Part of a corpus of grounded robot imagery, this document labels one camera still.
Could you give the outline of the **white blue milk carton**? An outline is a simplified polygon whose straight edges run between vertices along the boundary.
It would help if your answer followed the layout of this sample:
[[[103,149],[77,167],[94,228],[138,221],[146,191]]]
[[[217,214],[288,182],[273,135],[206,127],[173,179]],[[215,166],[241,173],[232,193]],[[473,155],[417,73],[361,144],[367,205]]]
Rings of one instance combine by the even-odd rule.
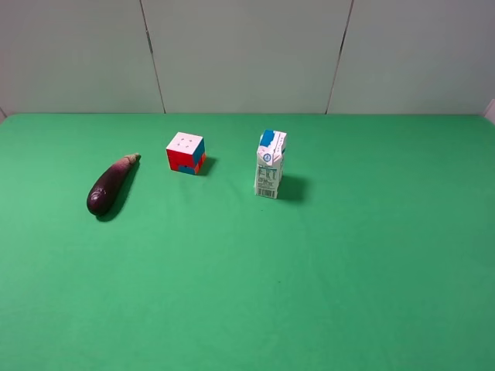
[[[268,129],[260,137],[254,178],[254,192],[257,196],[271,199],[278,197],[285,162],[286,137],[285,132]]]

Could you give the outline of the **multicoloured puzzle cube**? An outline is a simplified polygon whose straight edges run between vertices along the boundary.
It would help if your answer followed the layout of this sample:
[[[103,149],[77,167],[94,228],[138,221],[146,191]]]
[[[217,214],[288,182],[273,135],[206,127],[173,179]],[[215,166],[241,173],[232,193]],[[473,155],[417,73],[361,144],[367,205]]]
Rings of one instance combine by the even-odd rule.
[[[206,160],[202,136],[177,132],[166,147],[169,167],[176,172],[198,175]]]

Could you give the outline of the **purple eggplant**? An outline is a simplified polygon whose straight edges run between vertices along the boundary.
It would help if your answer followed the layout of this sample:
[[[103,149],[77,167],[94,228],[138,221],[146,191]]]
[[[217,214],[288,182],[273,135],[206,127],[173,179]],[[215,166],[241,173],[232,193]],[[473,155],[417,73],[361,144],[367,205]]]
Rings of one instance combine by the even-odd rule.
[[[87,209],[94,216],[105,215],[114,205],[128,173],[139,162],[141,155],[125,155],[112,164],[94,183],[87,196]]]

